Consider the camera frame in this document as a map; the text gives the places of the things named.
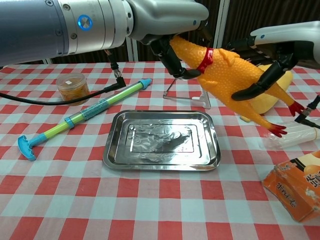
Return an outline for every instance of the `blue ring light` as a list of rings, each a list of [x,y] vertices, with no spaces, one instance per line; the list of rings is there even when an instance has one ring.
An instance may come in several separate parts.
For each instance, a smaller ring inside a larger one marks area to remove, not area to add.
[[[88,15],[81,15],[78,18],[78,26],[83,31],[89,31],[92,28],[92,20]]]

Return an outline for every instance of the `chicken's red feet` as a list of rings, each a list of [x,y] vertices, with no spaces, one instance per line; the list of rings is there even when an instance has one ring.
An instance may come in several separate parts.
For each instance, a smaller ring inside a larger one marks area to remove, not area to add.
[[[293,117],[296,115],[296,113],[301,114],[304,109],[304,106],[296,101],[289,106],[290,113]]]
[[[282,138],[282,135],[286,135],[287,132],[284,131],[284,129],[286,129],[286,126],[280,126],[280,125],[276,125],[271,123],[271,127],[268,129],[271,133],[273,133],[275,136]]]

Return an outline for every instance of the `orange box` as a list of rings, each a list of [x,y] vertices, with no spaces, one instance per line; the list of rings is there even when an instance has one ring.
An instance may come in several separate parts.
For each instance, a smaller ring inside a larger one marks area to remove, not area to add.
[[[320,216],[320,151],[275,165],[262,183],[295,221]]]

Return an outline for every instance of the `background wall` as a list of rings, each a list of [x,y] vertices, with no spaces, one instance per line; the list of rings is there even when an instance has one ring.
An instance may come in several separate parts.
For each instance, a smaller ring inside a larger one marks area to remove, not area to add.
[[[222,46],[229,41],[247,37],[251,31],[268,26],[320,20],[320,0],[197,0],[210,12],[208,26],[215,34],[217,23],[225,23]],[[220,4],[228,8],[227,16],[219,15]],[[182,35],[189,41],[201,44],[196,32]],[[127,43],[114,50],[118,62],[128,62]],[[139,61],[157,61],[148,46],[137,42]],[[103,50],[51,59],[52,63],[101,63],[108,62]]]

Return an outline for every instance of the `jar lid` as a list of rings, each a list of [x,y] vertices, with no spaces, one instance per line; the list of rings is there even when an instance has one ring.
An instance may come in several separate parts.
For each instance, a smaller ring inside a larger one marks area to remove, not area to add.
[[[77,89],[85,83],[86,77],[81,73],[68,73],[56,80],[58,88],[63,90]]]

